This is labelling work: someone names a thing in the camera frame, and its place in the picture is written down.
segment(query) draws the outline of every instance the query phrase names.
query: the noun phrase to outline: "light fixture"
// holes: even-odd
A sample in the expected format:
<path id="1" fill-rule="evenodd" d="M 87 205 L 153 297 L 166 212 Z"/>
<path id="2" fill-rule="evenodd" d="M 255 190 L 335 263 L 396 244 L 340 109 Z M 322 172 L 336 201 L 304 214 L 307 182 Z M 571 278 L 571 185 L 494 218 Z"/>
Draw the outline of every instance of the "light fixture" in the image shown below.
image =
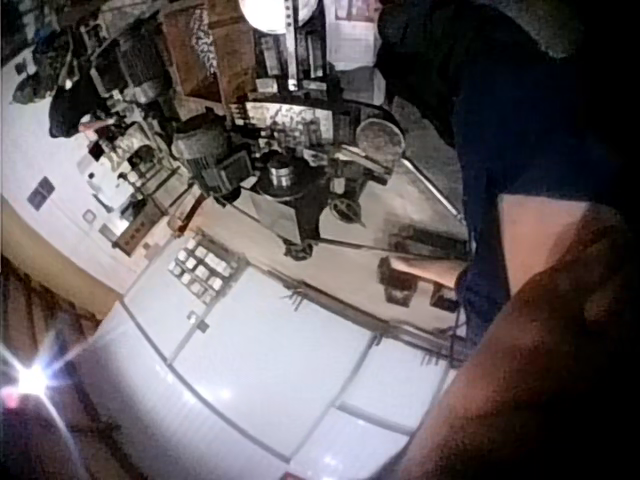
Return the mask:
<path id="1" fill-rule="evenodd" d="M 40 366 L 33 365 L 31 368 L 19 368 L 18 392 L 21 395 L 44 397 L 48 383 L 47 376 Z"/>

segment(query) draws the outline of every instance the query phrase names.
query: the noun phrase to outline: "hand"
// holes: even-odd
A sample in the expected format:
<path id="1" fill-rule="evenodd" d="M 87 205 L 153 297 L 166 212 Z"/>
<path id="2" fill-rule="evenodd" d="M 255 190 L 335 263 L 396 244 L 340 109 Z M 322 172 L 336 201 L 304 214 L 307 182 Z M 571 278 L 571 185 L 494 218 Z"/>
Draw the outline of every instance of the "hand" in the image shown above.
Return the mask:
<path id="1" fill-rule="evenodd" d="M 594 439 L 616 425 L 605 401 L 635 339 L 632 247 L 622 227 L 600 229 L 529 280 L 416 432 L 397 478 L 542 478 L 563 467 L 558 452 L 575 471 L 567 445 L 604 458 L 609 445 Z"/>

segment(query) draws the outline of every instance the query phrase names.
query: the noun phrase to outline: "pipe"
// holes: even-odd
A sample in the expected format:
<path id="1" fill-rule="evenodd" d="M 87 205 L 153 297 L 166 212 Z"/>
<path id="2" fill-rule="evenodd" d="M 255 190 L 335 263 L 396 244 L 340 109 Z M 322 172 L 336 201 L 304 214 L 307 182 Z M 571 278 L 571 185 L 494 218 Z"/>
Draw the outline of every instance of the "pipe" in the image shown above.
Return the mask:
<path id="1" fill-rule="evenodd" d="M 451 200 L 449 200 L 446 195 L 438 188 L 438 186 L 433 183 L 433 181 L 427 177 L 418 166 L 407 158 L 402 158 L 402 163 L 413 173 L 418 179 L 423 183 L 425 187 L 429 189 L 429 191 L 433 194 L 434 197 L 438 199 L 438 201 L 446 208 L 451 215 L 454 216 L 458 222 L 462 225 L 466 226 L 467 222 L 464 219 L 464 215 L 458 210 L 458 208 L 453 204 Z"/>

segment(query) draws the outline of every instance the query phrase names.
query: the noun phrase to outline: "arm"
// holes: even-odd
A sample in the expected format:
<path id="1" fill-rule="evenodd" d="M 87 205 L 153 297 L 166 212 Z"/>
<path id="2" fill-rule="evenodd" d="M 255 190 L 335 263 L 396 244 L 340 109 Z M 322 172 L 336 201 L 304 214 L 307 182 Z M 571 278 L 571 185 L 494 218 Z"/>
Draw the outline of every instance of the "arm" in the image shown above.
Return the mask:
<path id="1" fill-rule="evenodd" d="M 633 325 L 625 295 L 633 247 L 620 227 L 579 232 L 499 315 L 386 480 L 544 478 L 591 468 L 584 448 L 604 454 L 603 439 L 615 436 L 596 426 L 615 425 L 602 389 Z M 604 458 L 596 460 L 610 468 Z"/>
<path id="2" fill-rule="evenodd" d="M 512 294 L 556 264 L 581 230 L 622 225 L 613 209 L 586 202 L 503 195 L 498 209 Z"/>
<path id="3" fill-rule="evenodd" d="M 410 273 L 424 280 L 455 289 L 458 277 L 467 268 L 460 260 L 408 260 L 392 258 L 391 266 L 401 272 Z"/>
<path id="4" fill-rule="evenodd" d="M 81 123 L 78 126 L 78 131 L 80 133 L 93 132 L 93 131 L 99 130 L 100 128 L 113 125 L 114 123 L 116 123 L 115 118 L 107 118 L 106 120 L 97 120 L 95 122 L 85 122 L 85 123 Z"/>

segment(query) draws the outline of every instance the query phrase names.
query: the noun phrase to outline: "white cabinet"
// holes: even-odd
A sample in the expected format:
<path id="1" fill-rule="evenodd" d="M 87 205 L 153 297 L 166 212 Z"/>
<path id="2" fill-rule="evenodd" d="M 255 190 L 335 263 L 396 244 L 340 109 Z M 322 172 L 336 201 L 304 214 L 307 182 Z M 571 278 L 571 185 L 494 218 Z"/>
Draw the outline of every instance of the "white cabinet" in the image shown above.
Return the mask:
<path id="1" fill-rule="evenodd" d="M 205 305 L 170 271 L 187 237 L 171 241 L 127 293 L 124 303 L 165 357 L 172 354 L 191 324 L 190 312 L 202 315 Z"/>
<path id="2" fill-rule="evenodd" d="M 383 340 L 369 352 L 341 405 L 411 432 L 449 371 L 446 362 L 425 360 L 419 350 Z"/>
<path id="3" fill-rule="evenodd" d="M 291 470 L 307 480 L 368 478 L 408 440 L 332 409 L 295 456 Z"/>
<path id="4" fill-rule="evenodd" d="M 149 478 L 278 480 L 288 468 L 200 403 L 119 304 L 75 363 L 100 414 L 120 426 L 118 440 Z"/>
<path id="5" fill-rule="evenodd" d="M 206 318 L 176 369 L 224 415 L 290 456 L 331 406 L 371 333 L 248 269 Z"/>

